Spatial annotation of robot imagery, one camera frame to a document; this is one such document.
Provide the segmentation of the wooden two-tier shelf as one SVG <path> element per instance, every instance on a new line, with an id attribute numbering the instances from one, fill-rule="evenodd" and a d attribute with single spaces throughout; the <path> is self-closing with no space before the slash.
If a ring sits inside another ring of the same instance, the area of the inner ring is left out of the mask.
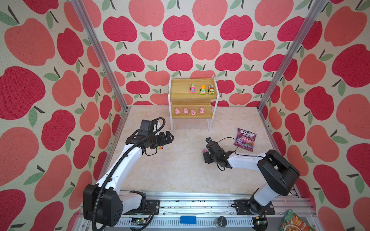
<path id="1" fill-rule="evenodd" d="M 190 93 L 191 83 L 195 84 L 196 92 Z M 206 94 L 200 94 L 201 85 L 206 86 Z M 208 94 L 208 86 L 214 85 L 215 94 Z M 206 119 L 208 130 L 212 129 L 214 122 L 218 102 L 220 99 L 220 92 L 218 89 L 217 81 L 215 76 L 212 76 L 210 79 L 192 79 L 192 78 L 174 78 L 170 77 L 169 81 L 169 90 L 168 90 L 168 105 L 170 111 L 170 125 L 171 130 L 174 129 L 174 120 L 175 119 Z M 183 109 L 187 108 L 189 113 L 184 114 Z M 203 107 L 205 113 L 200 114 L 199 110 Z M 175 109 L 179 108 L 181 113 L 180 115 L 175 114 Z M 191 115 L 191 109 L 196 111 L 196 115 Z"/>

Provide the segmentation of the pink green toy truck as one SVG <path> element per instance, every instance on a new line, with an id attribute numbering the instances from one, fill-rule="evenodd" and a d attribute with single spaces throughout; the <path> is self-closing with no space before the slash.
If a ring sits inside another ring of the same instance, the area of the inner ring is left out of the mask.
<path id="1" fill-rule="evenodd" d="M 195 93 L 196 92 L 196 87 L 194 83 L 191 83 L 190 85 L 190 93 Z"/>

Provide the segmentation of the multicolour toy car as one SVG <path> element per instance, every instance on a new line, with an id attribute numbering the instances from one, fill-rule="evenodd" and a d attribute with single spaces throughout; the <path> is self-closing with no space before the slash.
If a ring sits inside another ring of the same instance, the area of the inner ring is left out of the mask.
<path id="1" fill-rule="evenodd" d="M 208 86 L 208 94 L 209 94 L 209 95 L 214 95 L 214 94 L 215 94 L 215 88 L 214 88 L 214 85 L 209 85 L 209 86 Z"/>

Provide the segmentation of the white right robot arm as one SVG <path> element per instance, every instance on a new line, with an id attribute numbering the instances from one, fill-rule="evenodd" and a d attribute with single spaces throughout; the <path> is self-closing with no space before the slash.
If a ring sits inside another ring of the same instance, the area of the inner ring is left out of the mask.
<path id="1" fill-rule="evenodd" d="M 287 196 L 300 178 L 299 170 L 276 150 L 264 154 L 246 155 L 224 151 L 218 142 L 206 138 L 205 163 L 216 163 L 219 170 L 244 168 L 260 172 L 265 183 L 248 200 L 247 208 L 253 214 L 261 214 L 278 196 Z"/>

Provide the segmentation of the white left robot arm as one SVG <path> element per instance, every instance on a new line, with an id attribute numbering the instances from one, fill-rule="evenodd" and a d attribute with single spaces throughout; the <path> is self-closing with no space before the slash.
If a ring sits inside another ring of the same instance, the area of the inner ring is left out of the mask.
<path id="1" fill-rule="evenodd" d="M 147 148 L 157 149 L 173 140 L 169 131 L 155 134 L 137 130 L 127 138 L 124 150 L 110 170 L 95 185 L 89 184 L 83 191 L 83 216 L 91 221 L 93 231 L 114 227 L 128 212 L 147 212 L 145 193 L 129 191 L 120 198 L 121 187 Z"/>

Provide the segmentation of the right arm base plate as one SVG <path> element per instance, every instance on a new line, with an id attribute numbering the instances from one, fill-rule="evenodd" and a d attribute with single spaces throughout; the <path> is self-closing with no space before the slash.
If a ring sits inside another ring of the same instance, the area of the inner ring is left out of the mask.
<path id="1" fill-rule="evenodd" d="M 261 206 L 258 203 L 250 203 L 246 200 L 235 200 L 231 207 L 237 212 L 237 215 L 275 215 L 275 209 L 272 202 L 269 202 L 266 206 Z"/>

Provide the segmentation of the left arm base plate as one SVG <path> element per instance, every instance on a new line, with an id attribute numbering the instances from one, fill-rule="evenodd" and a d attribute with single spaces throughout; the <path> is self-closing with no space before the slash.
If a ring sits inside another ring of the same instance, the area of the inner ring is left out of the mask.
<path id="1" fill-rule="evenodd" d="M 160 209 L 160 200 L 147 200 L 144 208 L 138 208 L 131 210 L 126 215 L 149 215 L 150 212 L 153 212 L 154 215 L 159 214 Z"/>

